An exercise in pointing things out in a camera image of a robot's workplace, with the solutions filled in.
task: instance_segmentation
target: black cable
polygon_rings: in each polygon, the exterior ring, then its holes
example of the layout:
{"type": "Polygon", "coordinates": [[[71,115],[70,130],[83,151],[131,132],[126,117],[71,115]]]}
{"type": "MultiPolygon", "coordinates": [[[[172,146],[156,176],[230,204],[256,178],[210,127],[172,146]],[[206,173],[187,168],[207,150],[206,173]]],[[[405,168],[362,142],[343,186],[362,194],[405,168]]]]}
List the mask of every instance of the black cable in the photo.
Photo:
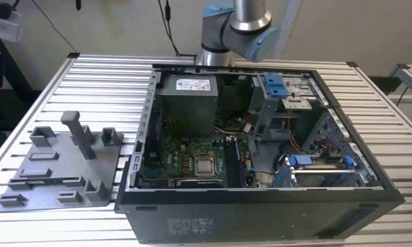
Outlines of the black cable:
{"type": "Polygon", "coordinates": [[[64,37],[64,35],[62,34],[62,32],[56,29],[56,27],[55,27],[55,25],[54,25],[54,23],[52,23],[52,21],[51,21],[48,15],[44,13],[43,9],[40,8],[40,6],[39,6],[38,3],[35,2],[35,0],[32,0],[32,2],[34,2],[34,4],[35,4],[35,6],[39,8],[39,10],[42,11],[44,17],[46,17],[46,18],[48,19],[48,21],[51,22],[51,25],[52,25],[55,31],[56,31],[58,34],[63,37],[63,39],[66,40],[66,42],[67,42],[68,45],[71,46],[72,50],[76,52],[76,50],[75,50],[75,48],[74,48],[74,45],[70,43],[70,41],[67,40],[67,38],[64,37]]]}
{"type": "Polygon", "coordinates": [[[262,171],[262,173],[266,173],[268,175],[275,175],[276,174],[275,172],[267,172],[267,171],[262,171]]]}
{"type": "Polygon", "coordinates": [[[284,152],[284,148],[288,146],[290,142],[288,141],[284,141],[279,144],[278,146],[278,154],[274,158],[274,163],[272,163],[272,168],[274,168],[274,171],[278,171],[280,168],[279,168],[279,164],[283,160],[283,158],[286,158],[286,155],[283,156],[284,152]]]}
{"type": "Polygon", "coordinates": [[[20,3],[20,0],[16,0],[15,3],[14,3],[14,5],[12,5],[12,8],[14,8],[14,9],[16,9],[16,6],[19,6],[19,3],[20,3]]]}
{"type": "Polygon", "coordinates": [[[174,47],[174,51],[176,52],[176,56],[178,57],[194,57],[194,64],[195,64],[195,60],[198,55],[192,55],[192,54],[182,54],[179,52],[179,49],[174,43],[174,38],[172,38],[172,30],[171,30],[171,6],[170,6],[170,0],[167,0],[167,4],[166,4],[166,14],[164,14],[164,9],[163,9],[163,5],[162,5],[162,0],[159,0],[159,7],[160,7],[160,13],[163,16],[163,21],[164,21],[164,26],[166,26],[166,32],[174,47]]]}
{"type": "Polygon", "coordinates": [[[311,154],[315,154],[315,152],[318,152],[321,149],[323,149],[323,147],[319,147],[315,151],[312,151],[311,154]]]}
{"type": "Polygon", "coordinates": [[[409,88],[410,88],[410,87],[406,86],[406,89],[405,89],[405,91],[403,91],[403,93],[402,93],[402,95],[401,95],[401,98],[399,98],[399,101],[398,101],[398,103],[397,103],[397,106],[399,106],[399,103],[401,103],[401,101],[402,101],[402,98],[403,98],[403,96],[405,96],[406,91],[407,91],[409,88]]]}
{"type": "Polygon", "coordinates": [[[163,16],[163,21],[164,21],[167,36],[168,36],[168,38],[170,38],[174,51],[176,52],[176,56],[180,56],[180,52],[179,52],[178,47],[176,47],[176,45],[175,45],[175,43],[174,43],[174,40],[172,40],[172,35],[170,34],[170,31],[168,31],[167,21],[166,21],[166,16],[164,16],[163,4],[162,4],[160,0],[158,0],[158,1],[159,1],[159,7],[160,7],[160,14],[162,14],[162,16],[163,16]]]}

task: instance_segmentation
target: cable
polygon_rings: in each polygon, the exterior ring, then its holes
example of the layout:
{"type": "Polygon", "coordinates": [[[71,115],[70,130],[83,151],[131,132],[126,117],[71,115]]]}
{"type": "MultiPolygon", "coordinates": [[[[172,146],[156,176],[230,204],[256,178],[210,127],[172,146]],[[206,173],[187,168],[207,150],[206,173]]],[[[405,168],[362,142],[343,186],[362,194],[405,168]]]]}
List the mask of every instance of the cable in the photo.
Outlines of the cable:
{"type": "Polygon", "coordinates": [[[164,26],[166,26],[166,32],[167,32],[167,36],[170,38],[170,41],[171,41],[171,44],[172,44],[172,48],[174,48],[174,51],[176,53],[176,56],[178,57],[194,57],[194,65],[195,64],[195,60],[196,60],[196,57],[198,55],[192,55],[192,54],[182,54],[179,52],[179,49],[174,43],[174,39],[172,39],[172,30],[171,30],[171,6],[170,6],[170,0],[167,0],[167,5],[166,5],[166,14],[164,14],[164,9],[163,9],[163,4],[162,4],[162,0],[158,0],[159,1],[159,7],[160,7],[160,14],[163,16],[163,21],[164,21],[164,26]]]}
{"type": "Polygon", "coordinates": [[[162,4],[160,0],[158,0],[158,1],[159,1],[159,7],[160,7],[160,14],[162,14],[162,16],[163,16],[163,21],[164,21],[167,36],[168,36],[168,38],[170,38],[174,51],[176,52],[176,56],[180,56],[180,52],[179,52],[178,47],[176,47],[176,45],[175,45],[175,43],[174,43],[174,40],[172,40],[172,35],[170,35],[170,32],[168,32],[168,27],[167,27],[167,21],[166,21],[166,16],[164,16],[163,4],[162,4]]]}
{"type": "Polygon", "coordinates": [[[278,155],[275,156],[275,158],[274,158],[274,164],[272,164],[272,168],[274,168],[275,171],[280,170],[280,168],[279,168],[278,165],[280,164],[280,162],[282,162],[283,158],[286,157],[286,155],[287,155],[287,153],[283,153],[283,155],[278,154],[278,155]]]}
{"type": "Polygon", "coordinates": [[[267,172],[267,171],[263,171],[262,169],[255,168],[255,167],[248,167],[247,170],[252,171],[252,172],[262,172],[262,173],[266,173],[268,175],[275,175],[276,174],[276,172],[267,172]]]}
{"type": "Polygon", "coordinates": [[[218,126],[214,125],[214,128],[220,131],[222,133],[227,134],[227,135],[234,135],[234,134],[239,134],[242,132],[235,132],[235,131],[227,131],[227,130],[223,130],[220,129],[218,126]]]}
{"type": "Polygon", "coordinates": [[[315,152],[318,152],[321,149],[323,149],[323,147],[319,147],[315,151],[312,151],[311,154],[315,154],[315,152]]]}
{"type": "Polygon", "coordinates": [[[291,145],[294,146],[294,148],[296,149],[296,151],[298,151],[299,153],[307,154],[307,153],[302,150],[299,144],[296,143],[295,137],[294,137],[294,135],[292,135],[292,133],[291,133],[290,118],[287,119],[287,123],[288,123],[287,129],[288,129],[290,143],[291,143],[291,145]]]}
{"type": "Polygon", "coordinates": [[[401,95],[401,98],[399,98],[399,101],[398,101],[398,103],[397,103],[397,106],[399,106],[399,103],[401,103],[401,101],[402,101],[402,98],[403,98],[403,96],[405,96],[406,91],[407,91],[409,88],[410,88],[410,87],[406,86],[406,89],[405,89],[405,91],[403,91],[403,93],[402,93],[402,95],[401,95]]]}
{"type": "Polygon", "coordinates": [[[19,6],[19,3],[20,3],[20,0],[16,0],[15,3],[14,3],[14,5],[12,5],[12,8],[14,8],[14,9],[16,9],[16,6],[19,6]]]}
{"type": "Polygon", "coordinates": [[[48,21],[51,22],[51,25],[52,25],[55,31],[56,31],[58,34],[63,37],[63,39],[66,40],[66,42],[67,42],[68,45],[71,46],[72,50],[76,52],[76,49],[74,48],[74,45],[70,43],[70,41],[67,40],[67,38],[64,37],[64,35],[62,34],[62,32],[56,29],[56,27],[55,27],[55,25],[54,25],[54,23],[52,23],[52,21],[51,21],[48,15],[44,13],[43,9],[42,9],[40,6],[39,6],[39,4],[35,2],[35,0],[32,0],[32,2],[34,2],[34,4],[35,4],[35,6],[39,8],[39,10],[42,11],[44,17],[46,17],[46,18],[48,19],[48,21]]]}

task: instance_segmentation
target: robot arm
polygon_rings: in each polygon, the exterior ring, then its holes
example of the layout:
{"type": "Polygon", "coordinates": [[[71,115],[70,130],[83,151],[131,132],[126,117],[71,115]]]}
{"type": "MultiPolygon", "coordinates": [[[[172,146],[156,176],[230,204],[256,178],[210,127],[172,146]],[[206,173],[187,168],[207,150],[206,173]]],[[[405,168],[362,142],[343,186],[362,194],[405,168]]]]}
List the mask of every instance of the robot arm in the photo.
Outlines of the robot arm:
{"type": "Polygon", "coordinates": [[[274,50],[279,29],[264,0],[222,1],[204,6],[198,65],[235,66],[234,53],[260,62],[274,50]]]}

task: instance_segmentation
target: blue latch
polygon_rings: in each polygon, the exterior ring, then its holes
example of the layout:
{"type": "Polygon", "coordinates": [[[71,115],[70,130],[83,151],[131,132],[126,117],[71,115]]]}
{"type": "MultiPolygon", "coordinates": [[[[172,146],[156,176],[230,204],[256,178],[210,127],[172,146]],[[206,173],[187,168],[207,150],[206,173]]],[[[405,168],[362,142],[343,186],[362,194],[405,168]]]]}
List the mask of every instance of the blue latch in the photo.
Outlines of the blue latch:
{"type": "Polygon", "coordinates": [[[353,169],[355,167],[355,161],[351,156],[343,157],[343,162],[346,164],[346,169],[353,169]]]}
{"type": "Polygon", "coordinates": [[[292,155],[290,157],[290,165],[291,166],[306,166],[306,165],[312,165],[314,161],[311,160],[311,156],[308,155],[292,155]]]}
{"type": "Polygon", "coordinates": [[[288,90],[284,85],[284,81],[278,74],[264,74],[264,86],[268,90],[268,95],[271,98],[287,98],[288,90]]]}

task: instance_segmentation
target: white wall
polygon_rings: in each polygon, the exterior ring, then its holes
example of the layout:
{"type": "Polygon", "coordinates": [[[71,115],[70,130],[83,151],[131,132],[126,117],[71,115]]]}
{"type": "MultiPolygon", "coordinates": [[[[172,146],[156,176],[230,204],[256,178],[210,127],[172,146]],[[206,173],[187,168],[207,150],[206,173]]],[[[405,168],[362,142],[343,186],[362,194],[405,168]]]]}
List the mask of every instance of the white wall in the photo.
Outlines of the white wall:
{"type": "Polygon", "coordinates": [[[355,61],[387,76],[412,64],[412,0],[303,0],[284,59],[355,61]]]}
{"type": "MultiPolygon", "coordinates": [[[[174,56],[158,0],[36,0],[55,26],[78,49],[88,54],[174,56]]],[[[172,34],[179,51],[195,54],[200,47],[203,6],[214,0],[171,0],[172,34]]],[[[286,0],[268,0],[272,23],[280,25],[286,0]]],[[[72,51],[31,0],[20,1],[26,18],[19,43],[7,47],[32,85],[48,84],[72,51]]]]}

